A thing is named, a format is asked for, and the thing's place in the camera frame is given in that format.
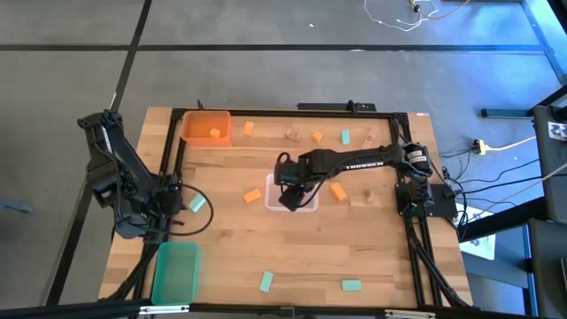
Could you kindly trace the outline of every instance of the metal stand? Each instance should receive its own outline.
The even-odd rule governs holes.
[[[561,103],[567,98],[567,85],[553,92],[549,97],[536,104],[550,106],[553,103]],[[505,110],[505,109],[482,109],[480,114],[485,119],[530,119],[533,116],[533,108],[529,110]]]
[[[525,225],[530,218],[545,221],[547,219],[546,211],[545,198],[530,200],[498,214],[462,225],[458,228],[459,234],[461,234],[460,242],[467,242]]]

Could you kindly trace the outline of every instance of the gray floor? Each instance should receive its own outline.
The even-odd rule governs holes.
[[[142,3],[0,0],[0,44],[129,43]],[[439,7],[446,12],[456,5]],[[412,18],[403,1],[387,6],[370,1],[369,8],[386,23]],[[471,4],[451,19],[402,33],[369,21],[362,1],[162,0],[151,8],[142,43],[537,44],[537,39],[518,4]],[[0,53],[0,194],[37,208],[30,215],[0,214],[5,256],[0,308],[43,302],[88,158],[76,119],[108,107],[124,58],[123,52]],[[298,102],[354,99],[384,111],[429,113],[440,151],[450,152],[474,138],[499,146],[533,135],[529,121],[481,120],[478,112],[527,108],[558,87],[539,53],[142,52],[120,112],[136,144],[148,106],[195,106],[199,98],[209,108],[293,108]],[[534,142],[474,156],[464,178],[496,176],[535,158]],[[457,175],[459,160],[443,163]],[[538,173],[534,165],[504,180]],[[499,199],[518,187],[491,190],[482,198]],[[513,201],[540,194],[536,188]],[[486,207],[480,201],[472,205]],[[111,227],[110,213],[91,205],[63,302],[96,299]]]

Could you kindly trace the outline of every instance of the orange bin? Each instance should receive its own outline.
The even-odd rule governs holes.
[[[211,137],[211,129],[219,137]],[[181,138],[192,146],[230,146],[230,113],[228,111],[187,111],[183,115]]]

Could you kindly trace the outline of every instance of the green plastic container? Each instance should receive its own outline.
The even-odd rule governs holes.
[[[158,249],[151,303],[187,305],[197,297],[200,253],[197,243],[163,243]]]

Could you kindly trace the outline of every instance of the wooden tabletop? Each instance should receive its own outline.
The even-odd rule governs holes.
[[[152,172],[159,171],[171,108],[152,107],[145,117],[137,153]],[[397,214],[391,167],[357,170],[338,175],[347,199],[338,202],[329,183],[319,193],[319,207],[312,213],[272,212],[264,198],[246,204],[243,195],[255,188],[265,195],[266,177],[273,173],[276,157],[289,152],[293,159],[315,148],[338,152],[361,148],[371,127],[378,128],[373,147],[391,143],[387,120],[313,119],[300,117],[233,116],[231,147],[185,150],[183,180],[201,189],[213,202],[214,220],[193,237],[202,251],[198,297],[212,304],[302,305],[342,307],[415,307],[403,220]],[[243,136],[246,121],[255,123],[251,137]],[[412,137],[428,146],[440,167],[431,120],[427,114],[409,114]],[[284,137],[288,128],[302,133],[300,142]],[[351,143],[342,145],[340,131],[349,129]],[[323,133],[320,143],[311,139]],[[174,143],[170,169],[175,160]],[[437,176],[432,183],[440,183]],[[365,199],[365,189],[375,198]],[[195,194],[183,191],[185,202]],[[200,228],[209,208],[194,214],[181,211],[177,232]],[[444,219],[429,218],[435,261],[459,296],[471,303],[467,277],[455,231]],[[114,292],[139,260],[142,240],[115,236],[99,296]],[[150,295],[153,264],[147,272],[144,296]],[[264,271],[275,274],[268,293],[259,290]],[[422,265],[425,298],[431,303],[427,271]],[[359,279],[361,292],[343,292],[343,279]]]

